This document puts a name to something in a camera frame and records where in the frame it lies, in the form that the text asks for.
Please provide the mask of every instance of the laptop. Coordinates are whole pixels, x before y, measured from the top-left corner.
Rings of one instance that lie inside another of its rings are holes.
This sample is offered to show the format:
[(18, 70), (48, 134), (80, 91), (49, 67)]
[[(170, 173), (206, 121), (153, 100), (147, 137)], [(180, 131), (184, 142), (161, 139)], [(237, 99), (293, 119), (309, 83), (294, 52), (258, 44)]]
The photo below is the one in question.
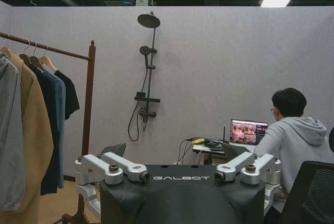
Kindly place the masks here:
[(230, 144), (244, 146), (251, 152), (266, 134), (268, 123), (246, 120), (231, 120)]

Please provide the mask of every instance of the wooden clothing rack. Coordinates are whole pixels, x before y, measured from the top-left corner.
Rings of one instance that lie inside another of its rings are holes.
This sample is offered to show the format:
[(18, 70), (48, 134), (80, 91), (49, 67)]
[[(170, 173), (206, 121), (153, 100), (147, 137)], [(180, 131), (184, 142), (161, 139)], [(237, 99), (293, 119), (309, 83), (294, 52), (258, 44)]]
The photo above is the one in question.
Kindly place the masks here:
[[(91, 41), (88, 51), (88, 57), (79, 55), (76, 53), (67, 52), (61, 49), (52, 48), (50, 46), (46, 46), (43, 44), (39, 44), (33, 41), (29, 41), (23, 38), (11, 36), (7, 33), (0, 32), (0, 37), (9, 39), (12, 41), (20, 42), (23, 44), (35, 46), (36, 48), (46, 49), (50, 52), (60, 53), (67, 56), (71, 56), (74, 58), (80, 58), (82, 60), (88, 61), (87, 65), (87, 80), (86, 80), (86, 98), (85, 98), (85, 114), (83, 120), (83, 133), (82, 133), (82, 146), (81, 146), (81, 155), (88, 154), (89, 148), (89, 133), (90, 133), (90, 118), (91, 118), (91, 111), (92, 111), (92, 95), (93, 95), (93, 81), (94, 81), (94, 66), (95, 66), (95, 52), (96, 47), (94, 45), (94, 41)], [(72, 224), (89, 224), (89, 221), (84, 213), (85, 210), (85, 203), (84, 198), (82, 195), (79, 194), (78, 198), (78, 211), (75, 215), (70, 216), (68, 214), (64, 214), (62, 218), (56, 221), (53, 224), (57, 224), (59, 222), (63, 223), (72, 223)]]

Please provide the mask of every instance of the rain shower head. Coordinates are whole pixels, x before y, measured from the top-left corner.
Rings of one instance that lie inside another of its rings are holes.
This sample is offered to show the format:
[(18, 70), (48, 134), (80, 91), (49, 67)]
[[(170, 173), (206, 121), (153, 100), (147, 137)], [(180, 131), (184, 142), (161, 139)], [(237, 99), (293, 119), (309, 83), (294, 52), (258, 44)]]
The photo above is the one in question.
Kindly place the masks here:
[(149, 14), (139, 15), (138, 22), (143, 27), (147, 28), (156, 28), (160, 25), (160, 20), (156, 16), (154, 16), (152, 11)]

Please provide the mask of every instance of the clothes hanger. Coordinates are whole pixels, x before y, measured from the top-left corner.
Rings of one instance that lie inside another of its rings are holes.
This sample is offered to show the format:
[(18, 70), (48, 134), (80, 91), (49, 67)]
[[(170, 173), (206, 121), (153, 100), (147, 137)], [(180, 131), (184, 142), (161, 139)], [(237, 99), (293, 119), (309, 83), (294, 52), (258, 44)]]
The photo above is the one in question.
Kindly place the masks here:
[(35, 50), (33, 50), (33, 56), (30, 56), (29, 59), (32, 64), (34, 64), (36, 67), (38, 67), (40, 70), (45, 71), (44, 67), (40, 63), (39, 59), (35, 56), (35, 51), (37, 48), (37, 43), (35, 43)]
[(8, 56), (8, 58), (11, 58), (12, 57), (12, 53), (11, 53), (11, 50), (9, 49), (9, 48), (7, 48), (7, 47), (3, 47), (3, 48), (1, 48), (0, 49), (0, 52), (3, 52), (3, 53), (5, 53), (5, 54), (7, 54), (7, 56)]
[(40, 63), (45, 66), (47, 66), (48, 68), (50, 68), (52, 70), (53, 73), (55, 73), (57, 71), (57, 68), (52, 64), (50, 58), (46, 57), (46, 52), (49, 50), (49, 47), (46, 47), (46, 50), (44, 52), (44, 56), (39, 58)]
[(20, 56), (20, 58), (24, 61), (24, 63), (25, 63), (27, 66), (29, 66), (29, 65), (31, 64), (31, 61), (29, 60), (29, 57), (28, 57), (28, 55), (25, 54), (25, 52), (26, 52), (26, 49), (27, 49), (28, 47), (30, 47), (30, 41), (27, 40), (27, 42), (29, 43), (28, 46), (23, 50), (23, 53), (20, 54), (19, 56)]

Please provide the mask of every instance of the fluorescent light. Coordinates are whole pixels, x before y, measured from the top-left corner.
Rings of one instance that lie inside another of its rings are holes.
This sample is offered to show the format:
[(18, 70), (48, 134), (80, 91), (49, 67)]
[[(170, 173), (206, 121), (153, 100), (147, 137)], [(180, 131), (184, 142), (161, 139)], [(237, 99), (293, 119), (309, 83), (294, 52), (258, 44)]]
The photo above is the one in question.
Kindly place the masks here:
[(290, 0), (263, 0), (261, 7), (286, 7)]

